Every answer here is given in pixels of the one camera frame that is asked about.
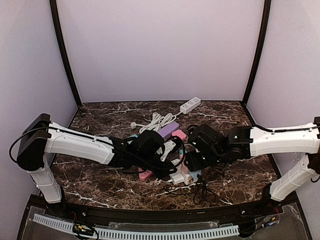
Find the pink white cube adapter cluster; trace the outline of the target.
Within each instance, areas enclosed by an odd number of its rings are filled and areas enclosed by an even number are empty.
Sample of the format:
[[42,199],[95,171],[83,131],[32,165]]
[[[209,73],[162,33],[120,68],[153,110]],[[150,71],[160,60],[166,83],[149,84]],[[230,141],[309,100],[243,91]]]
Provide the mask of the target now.
[[[187,152],[185,154],[185,160],[191,157],[196,157],[196,150]],[[198,180],[198,175],[201,175],[202,170],[196,170],[196,171],[190,171],[189,168],[185,165],[185,162],[183,161],[181,166],[181,175],[183,176],[183,182],[185,185],[190,185],[192,183],[195,183]]]

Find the pink triangular power strip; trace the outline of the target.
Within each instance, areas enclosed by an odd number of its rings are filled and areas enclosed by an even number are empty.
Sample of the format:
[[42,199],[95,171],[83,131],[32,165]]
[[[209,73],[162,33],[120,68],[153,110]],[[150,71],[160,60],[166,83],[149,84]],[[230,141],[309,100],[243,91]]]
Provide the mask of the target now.
[[142,182],[145,182],[153,175],[153,173],[150,170],[143,171],[141,168],[138,168],[138,172],[139,180]]

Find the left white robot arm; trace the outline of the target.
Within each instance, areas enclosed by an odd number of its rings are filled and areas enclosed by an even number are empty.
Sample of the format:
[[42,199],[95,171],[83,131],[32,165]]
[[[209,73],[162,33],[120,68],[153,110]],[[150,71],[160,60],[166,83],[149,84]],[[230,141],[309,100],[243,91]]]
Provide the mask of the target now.
[[40,114],[16,139],[17,156],[11,160],[29,173],[48,204],[63,202],[64,192],[48,165],[46,154],[61,154],[91,160],[114,168],[138,167],[151,171],[158,179],[176,173],[181,164],[167,160],[179,146],[167,144],[153,130],[125,139],[95,136],[71,130],[52,122],[49,114]]

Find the purple power strip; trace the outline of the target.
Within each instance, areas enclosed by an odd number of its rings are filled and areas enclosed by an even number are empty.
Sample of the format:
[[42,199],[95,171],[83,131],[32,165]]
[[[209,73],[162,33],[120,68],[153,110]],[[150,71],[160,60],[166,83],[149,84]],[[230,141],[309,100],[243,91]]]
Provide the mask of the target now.
[[173,121],[166,126],[162,127],[157,131],[157,133],[164,139],[167,140],[169,137],[172,136],[172,133],[180,128],[180,125]]

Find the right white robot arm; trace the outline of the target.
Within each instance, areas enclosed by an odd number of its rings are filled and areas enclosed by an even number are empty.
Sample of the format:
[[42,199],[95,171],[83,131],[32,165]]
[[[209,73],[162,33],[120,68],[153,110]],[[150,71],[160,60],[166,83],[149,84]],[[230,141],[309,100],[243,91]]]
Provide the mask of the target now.
[[286,128],[236,126],[227,136],[202,124],[192,127],[188,143],[195,148],[186,153],[184,159],[185,166],[191,172],[261,155],[303,153],[293,168],[264,188],[264,198],[272,202],[283,201],[291,192],[320,174],[319,117],[311,123]]

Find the white power strip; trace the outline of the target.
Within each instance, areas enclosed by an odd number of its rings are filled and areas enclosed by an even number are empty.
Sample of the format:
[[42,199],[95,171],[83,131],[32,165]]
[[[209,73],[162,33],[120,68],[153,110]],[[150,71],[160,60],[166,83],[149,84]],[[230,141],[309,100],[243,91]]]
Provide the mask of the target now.
[[179,111],[182,114],[187,114],[190,111],[192,111],[193,109],[195,109],[196,107],[198,107],[200,104],[201,104],[201,99],[198,97],[193,97],[192,99],[190,99],[186,103],[182,104],[179,108]]

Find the pink charger plug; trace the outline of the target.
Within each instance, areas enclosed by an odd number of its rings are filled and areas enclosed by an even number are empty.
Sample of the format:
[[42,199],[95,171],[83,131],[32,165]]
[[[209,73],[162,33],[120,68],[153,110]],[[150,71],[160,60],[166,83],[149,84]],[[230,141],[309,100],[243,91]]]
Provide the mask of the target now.
[[184,141],[187,138],[187,135],[180,129],[175,130],[171,134],[173,137],[179,137],[182,141]]

